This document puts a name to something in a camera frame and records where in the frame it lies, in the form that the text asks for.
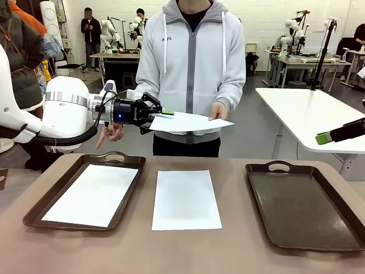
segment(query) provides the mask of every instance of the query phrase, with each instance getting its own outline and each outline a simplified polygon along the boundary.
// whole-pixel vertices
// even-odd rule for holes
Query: tray rim
[[[267,227],[267,221],[265,220],[264,214],[262,212],[262,207],[260,206],[260,203],[258,202],[258,200],[259,200],[258,194],[254,190],[254,187],[253,187],[253,183],[252,183],[252,179],[250,177],[250,174],[254,173],[254,171],[249,170],[249,168],[252,168],[253,166],[267,166],[267,167],[269,167],[270,165],[273,165],[273,164],[283,164],[283,165],[289,166],[289,168],[291,168],[291,167],[306,167],[306,168],[312,169],[311,174],[313,173],[313,171],[318,171],[318,173],[320,175],[322,175],[325,179],[326,179],[326,177],[324,176],[324,174],[322,174],[322,172],[317,167],[314,167],[314,166],[304,166],[304,165],[295,165],[295,164],[291,164],[291,163],[288,163],[288,162],[282,161],[282,160],[273,160],[273,161],[267,162],[265,164],[251,163],[251,164],[246,164],[245,165],[245,170],[246,170],[246,173],[247,173],[247,176],[248,176],[248,181],[250,183],[250,188],[251,188],[251,191],[252,191],[252,193],[253,193],[253,195],[255,197],[255,204],[256,204],[257,208],[259,209],[260,219],[261,219],[261,221],[264,224],[265,231],[266,231],[266,234],[267,234],[268,238],[270,239],[270,241],[275,246],[277,246],[279,248],[283,248],[283,249],[300,250],[300,251],[315,251],[315,252],[339,252],[339,253],[344,253],[344,252],[360,252],[360,251],[365,251],[365,247],[363,247],[363,248],[356,248],[356,249],[354,249],[354,248],[338,248],[338,249],[337,248],[307,248],[307,247],[288,247],[288,246],[285,246],[285,245],[278,244],[276,242],[276,240],[273,239],[273,236],[269,232],[269,229]],[[284,171],[284,170],[276,170],[276,171],[269,171],[269,173],[290,173],[290,171],[288,172],[288,171]],[[331,187],[341,197],[341,195],[337,192],[337,190],[332,185],[331,185]]]
[[[119,160],[106,160],[108,156],[112,155],[120,155],[124,158],[123,161]],[[113,215],[108,227],[95,227],[90,225],[81,225],[81,224],[71,224],[71,223],[61,223],[61,222],[52,222],[52,221],[41,221],[40,216],[44,216],[45,210],[49,207],[52,207],[54,203],[67,191],[67,189],[74,184],[75,180],[79,177],[79,175],[82,173],[80,172],[81,169],[83,169],[84,166],[88,166],[89,164],[121,164],[121,165],[136,165],[138,166],[138,172],[133,179],[133,182],[131,183],[130,187],[128,188],[125,196],[123,197],[122,201],[120,202],[115,214]],[[136,186],[136,183],[140,177],[140,174],[142,173],[142,170],[145,166],[146,158],[142,156],[128,156],[122,152],[118,151],[111,151],[106,154],[81,154],[80,157],[76,160],[76,162],[47,190],[47,192],[31,207],[31,209],[25,214],[22,221],[23,224],[28,227],[35,227],[35,228],[44,228],[44,229],[52,229],[52,230],[64,230],[64,231],[94,231],[94,232],[107,232],[111,231],[114,228],[116,228],[123,216],[123,212],[128,204],[128,201],[134,191],[134,188]],[[59,184],[60,181],[64,179],[64,177],[69,177],[65,185],[62,187],[60,191],[56,193],[56,195],[53,195],[53,188],[56,187],[57,184]],[[42,206],[43,201],[47,199],[49,196],[53,196],[52,200],[47,203],[45,206]],[[38,207],[43,207],[42,211],[37,212]]]

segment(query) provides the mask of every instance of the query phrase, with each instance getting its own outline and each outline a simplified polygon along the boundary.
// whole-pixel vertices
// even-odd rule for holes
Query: white hoodie
[[[221,3],[212,2],[194,33],[176,0],[148,21],[132,99],[148,92],[167,110],[205,116],[216,101],[230,112],[237,107],[246,81],[243,27]],[[201,143],[217,139],[220,129],[156,135]]]

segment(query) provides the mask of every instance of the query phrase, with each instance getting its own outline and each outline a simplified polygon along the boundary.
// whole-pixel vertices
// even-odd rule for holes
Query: white paper
[[[209,170],[159,171],[153,231],[221,228]]]
[[[137,172],[90,164],[42,220],[108,227]]]
[[[359,71],[358,75],[361,77],[361,78],[365,78],[365,67]]]
[[[175,112],[174,115],[156,115],[150,129],[165,132],[186,132],[211,130],[231,125],[233,123],[221,119],[209,121],[206,116]]]

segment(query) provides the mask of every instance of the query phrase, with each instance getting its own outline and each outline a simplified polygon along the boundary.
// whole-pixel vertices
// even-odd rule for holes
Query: dark green puffer jacket
[[[33,69],[41,63],[44,58],[43,39],[29,25],[24,23],[19,16],[11,13],[8,0],[0,0],[0,25],[7,31],[9,19],[11,19],[10,37],[22,56],[16,51],[10,41],[6,42],[6,54],[10,63],[10,70],[30,68],[11,73],[15,100],[21,109],[31,111],[41,106],[42,93]],[[5,47],[3,32],[0,30],[0,44]]]

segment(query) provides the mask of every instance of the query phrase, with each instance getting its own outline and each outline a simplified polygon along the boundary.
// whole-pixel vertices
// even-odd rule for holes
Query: paper on table
[[[209,170],[159,171],[153,231],[221,228]]]
[[[361,78],[365,78],[365,67],[359,71],[358,75],[361,77]]]
[[[206,116],[175,112],[174,115],[156,115],[150,129],[165,132],[186,132],[211,130],[231,125],[233,123],[221,119],[209,121]]]
[[[42,220],[108,227],[137,172],[90,164]]]

